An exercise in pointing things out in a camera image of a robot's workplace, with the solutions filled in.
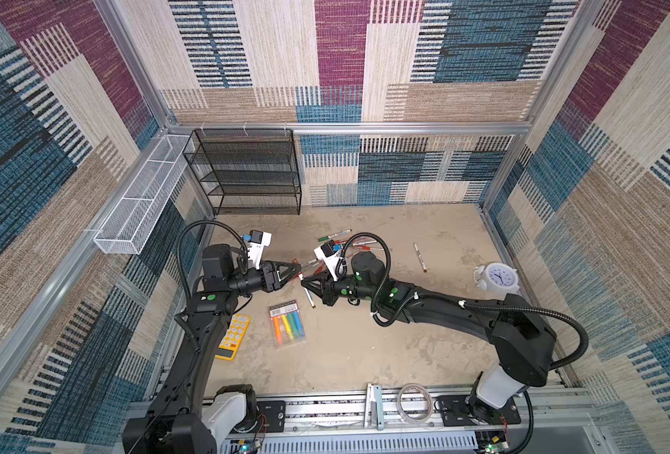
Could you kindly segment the yellow calculator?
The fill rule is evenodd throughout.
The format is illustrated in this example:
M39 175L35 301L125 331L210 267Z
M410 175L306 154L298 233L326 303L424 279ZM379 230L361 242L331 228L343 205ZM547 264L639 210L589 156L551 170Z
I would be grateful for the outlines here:
M216 359L232 361L241 346L242 340L247 332L251 318L246 315L236 314L226 331L223 339L219 343Z

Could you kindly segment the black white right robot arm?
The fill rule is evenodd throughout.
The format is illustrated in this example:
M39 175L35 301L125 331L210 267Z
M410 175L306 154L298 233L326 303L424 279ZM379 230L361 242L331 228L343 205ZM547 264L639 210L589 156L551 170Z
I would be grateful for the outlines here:
M367 302L380 327L397 322L429 323L482 339L495 348L497 362L480 373L465 397L465 413L476 425L486 425L508 408L514 395L546 385L553 370L570 365L588 350L588 331L566 314L535 308L518 294L502 299L475 300L392 278L392 254L377 235L371 238L384 251L347 253L362 237L344 244L329 240L315 255L326 269L305 278L304 289L334 306L345 298L352 305Z

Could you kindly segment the green marker top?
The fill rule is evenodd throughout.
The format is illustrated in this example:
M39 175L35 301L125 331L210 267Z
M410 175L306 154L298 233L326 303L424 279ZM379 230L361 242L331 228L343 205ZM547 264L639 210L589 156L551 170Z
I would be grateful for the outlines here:
M326 242L326 241L329 241L329 240L333 240L335 238L339 238L340 236L346 236L346 235L350 234L351 232L352 232L352 229L346 229L346 230L336 232L336 233L333 233L333 234L329 234L329 235L326 235L326 236L321 236L320 238L318 238L318 241L319 242Z

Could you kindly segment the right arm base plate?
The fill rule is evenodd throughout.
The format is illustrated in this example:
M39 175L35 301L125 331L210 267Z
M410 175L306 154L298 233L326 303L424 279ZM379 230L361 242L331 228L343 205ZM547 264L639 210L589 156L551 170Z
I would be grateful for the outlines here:
M495 410L472 395L441 395L434 399L433 410L445 427L519 425L522 418L514 399L501 410Z

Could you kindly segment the metal bracket on rail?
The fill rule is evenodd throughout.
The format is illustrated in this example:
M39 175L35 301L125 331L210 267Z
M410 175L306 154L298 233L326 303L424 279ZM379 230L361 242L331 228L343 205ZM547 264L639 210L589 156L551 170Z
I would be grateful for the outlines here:
M376 428L378 431L384 431L385 429L382 387L378 384L369 383L367 385L363 427L365 429Z

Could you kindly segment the highlighter pack in clear case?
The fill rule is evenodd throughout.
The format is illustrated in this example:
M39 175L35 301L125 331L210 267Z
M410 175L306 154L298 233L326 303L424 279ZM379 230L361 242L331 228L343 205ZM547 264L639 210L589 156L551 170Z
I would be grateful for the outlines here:
M274 346L283 348L306 340L300 306L295 300L268 308Z

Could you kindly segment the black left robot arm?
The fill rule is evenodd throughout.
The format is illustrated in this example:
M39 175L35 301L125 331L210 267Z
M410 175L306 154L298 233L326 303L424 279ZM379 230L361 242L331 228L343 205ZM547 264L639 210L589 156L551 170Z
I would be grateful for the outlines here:
M185 285L187 303L174 317L183 340L145 415L128 421L122 434L125 452L216 453L231 432L261 427L251 385L226 386L209 406L204 405L204 391L239 299L280 291L301 267L263 260L272 241L269 233L253 230L234 238L236 246L215 244L202 251L202 276Z

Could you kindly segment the brown capped white marker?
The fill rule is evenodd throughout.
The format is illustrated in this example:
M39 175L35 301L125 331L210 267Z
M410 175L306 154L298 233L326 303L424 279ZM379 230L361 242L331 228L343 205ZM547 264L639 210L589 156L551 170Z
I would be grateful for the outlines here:
M429 270L427 269L427 265L425 263L425 260L423 259L423 255L420 251L420 248L418 247L417 243L415 243L415 242L414 242L414 251L416 253L416 256L418 258L418 261L419 261L419 264L420 264L420 267L421 267L422 271L425 272L425 274L426 274Z

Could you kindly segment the white alarm clock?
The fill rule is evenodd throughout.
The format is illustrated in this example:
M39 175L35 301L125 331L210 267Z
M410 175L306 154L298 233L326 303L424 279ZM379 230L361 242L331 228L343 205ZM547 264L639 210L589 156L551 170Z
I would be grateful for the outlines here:
M473 277L477 288L482 291L508 294L518 293L520 289L518 270L501 262L478 266Z

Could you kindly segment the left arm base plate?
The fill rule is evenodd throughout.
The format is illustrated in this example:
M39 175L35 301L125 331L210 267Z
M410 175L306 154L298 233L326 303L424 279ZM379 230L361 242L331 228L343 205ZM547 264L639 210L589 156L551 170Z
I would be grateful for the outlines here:
M287 414L287 403L284 400L259 401L257 403L256 425L251 434L283 433Z

